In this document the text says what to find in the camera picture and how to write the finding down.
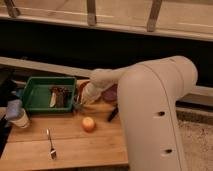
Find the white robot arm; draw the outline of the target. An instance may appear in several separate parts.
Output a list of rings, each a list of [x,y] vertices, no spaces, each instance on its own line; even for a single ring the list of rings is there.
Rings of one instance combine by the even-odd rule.
[[[176,102],[196,85],[194,63],[183,56],[95,69],[82,92],[89,104],[115,85],[130,171],[188,171]]]

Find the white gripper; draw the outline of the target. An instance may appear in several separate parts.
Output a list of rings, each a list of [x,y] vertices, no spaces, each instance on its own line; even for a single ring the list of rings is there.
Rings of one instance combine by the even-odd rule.
[[[101,89],[94,86],[92,83],[88,83],[82,91],[81,102],[84,105],[92,104],[101,96]]]

